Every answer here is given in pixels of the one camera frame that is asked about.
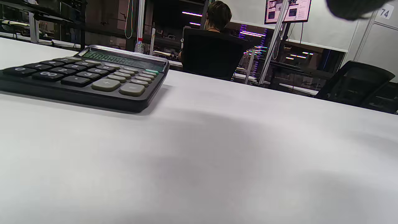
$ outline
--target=number 74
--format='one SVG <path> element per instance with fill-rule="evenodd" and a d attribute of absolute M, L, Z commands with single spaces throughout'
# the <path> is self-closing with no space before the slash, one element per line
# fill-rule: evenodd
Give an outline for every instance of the number 74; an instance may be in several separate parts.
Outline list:
<path fill-rule="evenodd" d="M 383 14 L 384 14 L 384 12 L 386 11 L 385 9 L 381 9 L 381 10 L 383 10 L 383 12 L 381 12 L 381 14 L 380 14 L 380 16 L 383 16 Z M 384 16 L 387 18 L 387 16 L 388 16 L 388 13 L 389 13 L 390 11 L 387 11 L 385 14 L 384 14 Z"/>

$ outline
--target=chair backrest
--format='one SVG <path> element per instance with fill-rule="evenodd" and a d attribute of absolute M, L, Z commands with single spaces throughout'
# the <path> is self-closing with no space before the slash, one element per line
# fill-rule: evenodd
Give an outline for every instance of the chair backrest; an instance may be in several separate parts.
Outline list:
<path fill-rule="evenodd" d="M 247 48 L 247 41 L 227 34 L 185 29 L 183 70 L 230 80 Z"/>
<path fill-rule="evenodd" d="M 394 77 L 391 72 L 376 66 L 348 61 L 326 82 L 315 98 L 362 106 Z"/>

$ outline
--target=dark hair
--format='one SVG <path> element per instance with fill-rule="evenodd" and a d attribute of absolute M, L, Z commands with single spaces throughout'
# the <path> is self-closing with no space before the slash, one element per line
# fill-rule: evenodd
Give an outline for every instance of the dark hair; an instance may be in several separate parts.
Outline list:
<path fill-rule="evenodd" d="M 229 23 L 231 18 L 231 9 L 222 1 L 215 1 L 209 5 L 209 9 L 207 10 L 209 25 L 214 26 L 218 30 L 222 30 L 227 23 Z"/>

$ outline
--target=white table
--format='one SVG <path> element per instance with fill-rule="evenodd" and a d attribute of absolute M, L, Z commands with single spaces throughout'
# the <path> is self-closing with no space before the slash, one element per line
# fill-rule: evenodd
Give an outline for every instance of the white table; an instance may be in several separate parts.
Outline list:
<path fill-rule="evenodd" d="M 293 89 L 293 90 L 297 90 L 297 91 L 299 91 L 299 92 L 303 92 L 303 93 L 306 93 L 306 94 L 309 94 L 309 95 L 313 95 L 313 96 L 317 95 L 318 92 L 319 92 L 319 91 L 312 90 L 312 89 L 308 89 L 308 88 L 302 88 L 302 87 L 297 87 L 297 86 L 291 86 L 291 85 L 282 84 L 282 83 L 279 83 L 279 85 L 280 85 L 280 86 L 287 87 L 287 88 L 290 88 L 290 89 Z"/>
<path fill-rule="evenodd" d="M 0 69 L 74 54 L 0 44 Z M 398 220 L 391 114 L 170 71 L 141 114 L 0 94 L 0 124 L 0 223 Z"/>

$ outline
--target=calculator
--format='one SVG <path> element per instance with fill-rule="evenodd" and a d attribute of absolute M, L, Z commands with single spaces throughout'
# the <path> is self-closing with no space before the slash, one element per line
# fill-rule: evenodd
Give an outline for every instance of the calculator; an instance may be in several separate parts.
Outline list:
<path fill-rule="evenodd" d="M 90 45 L 72 57 L 0 71 L 0 90 L 140 112 L 169 70 L 167 59 Z"/>

